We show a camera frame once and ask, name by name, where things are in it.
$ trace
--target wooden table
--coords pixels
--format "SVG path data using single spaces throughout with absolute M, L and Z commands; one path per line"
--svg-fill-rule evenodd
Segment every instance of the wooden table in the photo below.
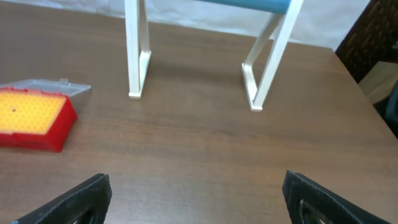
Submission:
M 62 153 L 0 150 L 1 223 L 99 172 L 113 189 L 107 223 L 290 223 L 287 169 L 398 222 L 397 140 L 332 50 L 290 44 L 254 113 L 240 69 L 254 38 L 150 24 L 146 89 L 131 100 L 122 19 L 0 11 L 1 83 L 93 88 L 73 99 Z

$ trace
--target white backdrop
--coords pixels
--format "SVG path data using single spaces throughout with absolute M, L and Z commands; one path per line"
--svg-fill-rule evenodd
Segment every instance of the white backdrop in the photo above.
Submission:
M 124 0 L 5 0 L 124 17 Z M 369 0 L 304 0 L 290 41 L 335 50 Z M 146 0 L 148 20 L 256 36 L 267 12 L 192 0 Z

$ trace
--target blue panel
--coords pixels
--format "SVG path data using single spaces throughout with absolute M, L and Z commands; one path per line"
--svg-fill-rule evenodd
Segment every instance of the blue panel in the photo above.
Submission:
M 290 0 L 197 0 L 285 14 Z

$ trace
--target yellow perforated surface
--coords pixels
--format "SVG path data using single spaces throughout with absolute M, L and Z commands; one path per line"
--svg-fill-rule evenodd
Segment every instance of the yellow perforated surface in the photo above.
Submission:
M 45 134 L 64 102 L 62 96 L 0 90 L 0 133 Z

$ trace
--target white support foot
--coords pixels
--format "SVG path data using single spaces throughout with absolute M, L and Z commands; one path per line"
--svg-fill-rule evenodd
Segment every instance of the white support foot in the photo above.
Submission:
M 151 51 L 145 0 L 124 0 L 129 97 L 141 98 Z
M 266 99 L 272 80 L 274 79 L 275 72 L 279 66 L 279 62 L 282 58 L 287 42 L 289 41 L 290 34 L 300 12 L 302 3 L 303 0 L 292 0 L 286 15 L 273 14 L 254 43 L 248 57 L 242 63 L 246 92 L 248 94 L 250 109 L 252 111 L 262 111 L 262 105 Z M 271 52 L 268 56 L 259 88 L 257 89 L 252 66 L 275 28 L 277 28 L 276 37 L 272 44 Z

